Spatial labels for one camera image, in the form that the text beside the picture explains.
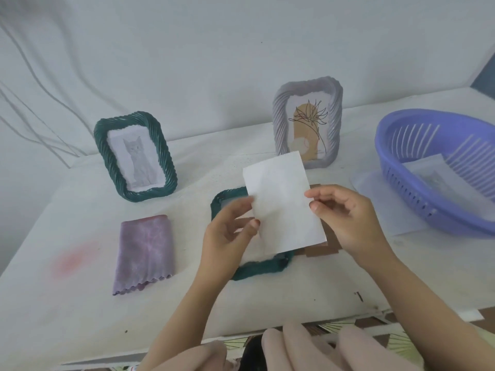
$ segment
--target hand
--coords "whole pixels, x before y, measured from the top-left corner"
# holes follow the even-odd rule
[[[335,232],[342,248],[363,268],[396,260],[371,200],[339,185],[314,187],[304,193],[311,210]]]
[[[221,290],[232,278],[251,238],[259,229],[259,220],[238,218],[252,208],[252,201],[251,196],[233,200],[207,226],[195,279],[197,283]]]

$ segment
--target person's left hand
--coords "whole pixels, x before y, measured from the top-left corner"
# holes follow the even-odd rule
[[[196,282],[208,288],[222,289],[232,278],[251,238],[259,229],[255,218],[238,218],[251,207],[251,196],[233,200],[207,226],[203,238]]]

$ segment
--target pink clothing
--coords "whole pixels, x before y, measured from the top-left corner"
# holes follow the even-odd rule
[[[366,332],[343,328],[333,349],[311,335],[301,324],[289,323],[283,331],[266,330],[261,340],[269,371],[420,371],[421,369],[385,349]],[[188,349],[162,363],[154,371],[227,371],[224,343],[213,341]]]

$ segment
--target person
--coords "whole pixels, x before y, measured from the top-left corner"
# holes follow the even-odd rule
[[[312,199],[312,211],[331,226],[342,248],[381,289],[430,369],[495,370],[494,349],[394,254],[368,198],[337,185],[315,187],[305,196]],[[207,226],[194,282],[138,371],[217,371],[229,367],[223,343],[200,344],[218,294],[234,275],[259,229],[259,220],[239,218],[251,209],[252,202],[252,197],[232,201]],[[265,331],[261,344],[266,362],[263,367],[269,371],[419,369],[355,327],[341,331],[335,350],[314,343],[300,324],[287,324],[282,332]]]

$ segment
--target cat's head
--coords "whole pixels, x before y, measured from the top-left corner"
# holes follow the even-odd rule
[[[143,151],[143,142],[141,142],[141,137],[134,141],[128,141],[124,139],[124,144],[127,152],[131,155],[137,155]]]

